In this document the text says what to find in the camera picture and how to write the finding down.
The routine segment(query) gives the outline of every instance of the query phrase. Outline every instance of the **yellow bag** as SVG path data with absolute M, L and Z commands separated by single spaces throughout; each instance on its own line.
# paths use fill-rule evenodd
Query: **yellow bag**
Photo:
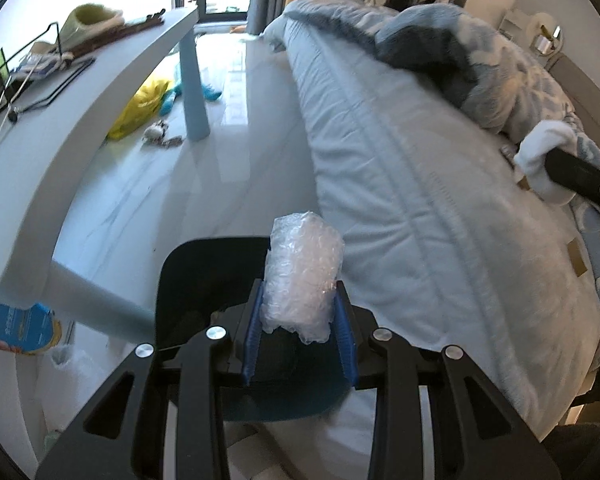
M 167 78 L 149 76 L 113 123 L 107 139 L 120 140 L 151 119 L 159 110 L 162 96 L 171 83 Z

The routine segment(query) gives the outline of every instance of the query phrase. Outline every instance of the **tile floor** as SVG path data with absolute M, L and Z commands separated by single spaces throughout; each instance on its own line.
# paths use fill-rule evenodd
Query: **tile floor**
M 194 238 L 267 235 L 277 216 L 319 212 L 296 86 L 285 54 L 245 35 L 198 40 L 205 83 L 222 89 L 207 105 L 211 135 L 163 150 L 142 130 L 106 142 L 66 217 L 55 259 L 98 285 L 153 308 L 163 261 Z M 178 56 L 156 73 L 171 75 Z M 169 136 L 186 136 L 182 103 Z M 133 345 L 77 324 L 74 344 L 107 371 Z

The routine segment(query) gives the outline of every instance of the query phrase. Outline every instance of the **bubble wrap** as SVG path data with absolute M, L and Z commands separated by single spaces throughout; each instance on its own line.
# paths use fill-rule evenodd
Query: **bubble wrap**
M 260 309 L 262 329 L 281 326 L 303 343 L 324 343 L 333 320 L 335 279 L 344 242 L 315 213 L 294 213 L 273 222 Z

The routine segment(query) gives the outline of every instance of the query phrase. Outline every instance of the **blanket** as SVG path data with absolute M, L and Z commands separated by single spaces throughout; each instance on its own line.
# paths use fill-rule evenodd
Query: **blanket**
M 284 16 L 355 42 L 394 68 L 426 73 L 478 126 L 513 142 L 542 120 L 563 121 L 576 137 L 577 156 L 600 169 L 600 149 L 560 85 L 528 53 L 460 7 L 430 4 L 396 14 L 359 0 L 295 0 Z M 570 209 L 600 298 L 600 208 L 575 196 Z

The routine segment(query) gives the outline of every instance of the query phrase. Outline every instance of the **mattress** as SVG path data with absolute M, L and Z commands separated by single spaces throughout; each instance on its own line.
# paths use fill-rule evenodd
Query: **mattress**
M 283 31 L 352 302 L 415 346 L 460 345 L 544 438 L 600 340 L 593 276 L 576 276 L 566 249 L 576 239 L 590 269 L 572 215 L 517 187 L 503 139 L 426 78 L 293 20 Z M 269 429 L 313 475 L 366 478 L 374 409 L 372 392 L 352 392 Z

